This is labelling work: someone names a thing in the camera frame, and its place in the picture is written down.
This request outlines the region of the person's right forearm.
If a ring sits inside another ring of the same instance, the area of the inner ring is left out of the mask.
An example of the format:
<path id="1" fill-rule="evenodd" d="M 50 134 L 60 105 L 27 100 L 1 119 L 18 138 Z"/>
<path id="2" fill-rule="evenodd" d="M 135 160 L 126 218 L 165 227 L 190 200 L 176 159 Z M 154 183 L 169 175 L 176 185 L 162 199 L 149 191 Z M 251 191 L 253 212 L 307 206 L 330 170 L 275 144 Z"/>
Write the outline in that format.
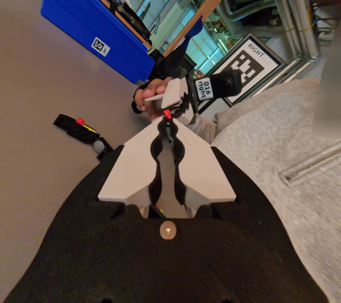
<path id="1" fill-rule="evenodd" d="M 188 129 L 201 137 L 205 142 L 211 144 L 217 135 L 217 123 L 203 118 L 198 113 L 194 116 L 193 124 L 185 125 Z"/>

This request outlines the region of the black equipment on table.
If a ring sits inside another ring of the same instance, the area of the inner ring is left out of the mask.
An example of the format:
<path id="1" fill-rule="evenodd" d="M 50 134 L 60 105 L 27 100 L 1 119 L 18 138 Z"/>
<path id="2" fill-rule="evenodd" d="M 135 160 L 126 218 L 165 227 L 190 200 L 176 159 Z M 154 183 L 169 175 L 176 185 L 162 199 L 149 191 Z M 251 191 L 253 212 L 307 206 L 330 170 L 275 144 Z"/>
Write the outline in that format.
<path id="1" fill-rule="evenodd" d="M 190 73 L 197 65 L 184 51 L 177 47 L 167 57 L 164 57 L 159 50 L 153 50 L 149 56 L 154 60 L 154 66 L 147 78 L 151 82 L 154 79 L 164 80 L 167 77 L 180 78 Z"/>

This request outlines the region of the person's grey jacket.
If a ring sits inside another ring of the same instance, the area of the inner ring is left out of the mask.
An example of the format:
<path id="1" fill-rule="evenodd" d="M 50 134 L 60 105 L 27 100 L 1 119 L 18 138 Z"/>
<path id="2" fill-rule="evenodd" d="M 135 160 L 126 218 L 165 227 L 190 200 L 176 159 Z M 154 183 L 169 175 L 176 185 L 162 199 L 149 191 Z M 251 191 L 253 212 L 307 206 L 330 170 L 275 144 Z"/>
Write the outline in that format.
<path id="1" fill-rule="evenodd" d="M 340 139 L 313 133 L 319 86 L 293 80 L 215 114 L 212 146 L 263 191 L 309 273 L 340 302 Z"/>

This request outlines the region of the wooden table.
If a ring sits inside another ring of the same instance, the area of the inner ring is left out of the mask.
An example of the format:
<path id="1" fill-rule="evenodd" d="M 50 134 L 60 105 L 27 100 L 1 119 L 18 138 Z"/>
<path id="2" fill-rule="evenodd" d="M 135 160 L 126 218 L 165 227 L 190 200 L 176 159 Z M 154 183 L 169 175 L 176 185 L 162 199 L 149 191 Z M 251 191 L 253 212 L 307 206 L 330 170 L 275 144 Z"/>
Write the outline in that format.
<path id="1" fill-rule="evenodd" d="M 99 0 L 119 21 L 121 21 L 150 51 L 152 43 L 147 33 L 141 31 L 141 24 L 118 2 Z"/>

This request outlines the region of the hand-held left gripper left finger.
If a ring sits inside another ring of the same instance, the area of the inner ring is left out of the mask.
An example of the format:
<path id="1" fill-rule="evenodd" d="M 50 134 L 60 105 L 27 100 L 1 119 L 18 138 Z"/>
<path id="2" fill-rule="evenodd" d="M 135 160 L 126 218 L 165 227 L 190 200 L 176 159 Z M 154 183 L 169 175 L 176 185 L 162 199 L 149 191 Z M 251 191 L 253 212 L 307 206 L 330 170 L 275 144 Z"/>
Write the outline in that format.
<path id="1" fill-rule="evenodd" d="M 151 152 L 152 142 L 159 137 L 163 117 L 124 143 L 123 149 L 104 182 L 98 199 L 102 202 L 136 205 L 143 218 L 151 204 L 149 186 L 157 173 L 157 156 Z"/>

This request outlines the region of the blue plastic bin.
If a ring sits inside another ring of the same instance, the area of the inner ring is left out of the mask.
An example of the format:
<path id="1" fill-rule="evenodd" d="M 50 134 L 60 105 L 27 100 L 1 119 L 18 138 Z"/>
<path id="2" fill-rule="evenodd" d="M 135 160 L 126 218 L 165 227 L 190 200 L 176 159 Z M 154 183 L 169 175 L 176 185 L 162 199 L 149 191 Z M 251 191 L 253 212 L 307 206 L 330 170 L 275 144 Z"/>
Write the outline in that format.
<path id="1" fill-rule="evenodd" d="M 43 0 L 40 13 L 132 83 L 149 77 L 147 46 L 100 0 Z"/>

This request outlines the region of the long black lego assembly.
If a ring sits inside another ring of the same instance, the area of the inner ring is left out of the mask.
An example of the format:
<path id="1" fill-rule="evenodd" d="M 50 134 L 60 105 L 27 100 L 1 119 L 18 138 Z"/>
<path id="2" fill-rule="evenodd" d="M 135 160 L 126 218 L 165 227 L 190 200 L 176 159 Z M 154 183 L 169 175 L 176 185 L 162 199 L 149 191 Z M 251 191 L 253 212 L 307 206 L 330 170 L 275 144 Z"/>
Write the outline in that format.
<path id="1" fill-rule="evenodd" d="M 91 145 L 99 161 L 113 152 L 113 148 L 109 143 L 94 128 L 88 126 L 82 118 L 74 119 L 59 114 L 53 125 L 83 144 Z"/>

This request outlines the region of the person's right hand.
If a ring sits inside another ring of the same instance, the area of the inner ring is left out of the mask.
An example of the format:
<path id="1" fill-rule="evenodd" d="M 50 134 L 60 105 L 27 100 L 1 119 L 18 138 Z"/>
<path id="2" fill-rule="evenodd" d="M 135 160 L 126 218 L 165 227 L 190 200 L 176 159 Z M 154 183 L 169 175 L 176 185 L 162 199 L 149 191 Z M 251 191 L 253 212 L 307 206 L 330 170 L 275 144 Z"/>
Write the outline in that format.
<path id="1" fill-rule="evenodd" d="M 146 84 L 147 87 L 145 89 L 139 88 L 134 94 L 134 102 L 137 109 L 143 113 L 147 113 L 151 121 L 163 116 L 163 111 L 156 110 L 155 101 L 146 100 L 150 97 L 164 93 L 171 80 L 173 80 L 173 77 L 171 76 L 165 79 L 154 79 Z"/>

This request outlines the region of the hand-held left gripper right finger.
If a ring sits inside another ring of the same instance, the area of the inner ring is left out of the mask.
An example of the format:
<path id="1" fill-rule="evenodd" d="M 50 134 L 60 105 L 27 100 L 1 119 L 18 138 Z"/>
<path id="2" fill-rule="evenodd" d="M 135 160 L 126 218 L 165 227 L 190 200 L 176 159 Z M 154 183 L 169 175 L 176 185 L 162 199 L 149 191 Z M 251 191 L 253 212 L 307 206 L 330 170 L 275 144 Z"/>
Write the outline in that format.
<path id="1" fill-rule="evenodd" d="M 211 146 L 179 120 L 170 121 L 175 163 L 174 190 L 188 218 L 212 203 L 233 202 L 236 194 Z"/>

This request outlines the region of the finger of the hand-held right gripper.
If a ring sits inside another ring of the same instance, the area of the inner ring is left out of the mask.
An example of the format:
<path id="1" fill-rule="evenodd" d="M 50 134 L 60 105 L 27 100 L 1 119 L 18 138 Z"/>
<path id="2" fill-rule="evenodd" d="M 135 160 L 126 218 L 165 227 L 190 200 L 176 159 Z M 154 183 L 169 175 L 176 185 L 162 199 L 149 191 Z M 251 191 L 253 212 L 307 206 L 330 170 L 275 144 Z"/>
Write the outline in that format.
<path id="1" fill-rule="evenodd" d="M 196 113 L 191 103 L 181 103 L 171 111 L 171 117 L 177 119 L 183 125 L 192 125 L 196 120 Z"/>
<path id="2" fill-rule="evenodd" d="M 144 102 L 155 102 L 157 110 L 182 109 L 187 111 L 189 105 L 185 104 L 183 98 L 188 94 L 188 84 L 186 78 L 176 78 L 171 80 L 164 93 L 152 96 Z"/>

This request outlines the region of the small black lego assembly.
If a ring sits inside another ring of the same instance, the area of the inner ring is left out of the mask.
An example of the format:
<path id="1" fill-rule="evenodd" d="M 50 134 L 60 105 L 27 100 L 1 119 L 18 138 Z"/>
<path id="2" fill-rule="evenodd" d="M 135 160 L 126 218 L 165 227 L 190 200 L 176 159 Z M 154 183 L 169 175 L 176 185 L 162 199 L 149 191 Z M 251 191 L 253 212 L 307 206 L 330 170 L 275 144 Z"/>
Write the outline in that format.
<path id="1" fill-rule="evenodd" d="M 151 183 L 148 185 L 148 195 L 150 199 L 150 206 L 148 211 L 149 219 L 165 219 L 165 214 L 161 211 L 161 208 L 157 205 L 164 182 L 162 175 L 165 177 L 165 185 L 167 189 L 174 189 L 174 157 L 171 151 L 171 139 L 170 139 L 170 122 L 171 114 L 169 110 L 163 111 L 163 116 L 155 120 L 151 127 L 153 128 L 153 136 L 149 147 L 149 156 L 152 159 L 152 178 Z M 164 141 L 168 141 L 168 152 L 166 156 L 170 157 L 170 161 L 159 161 L 158 157 L 164 149 Z"/>

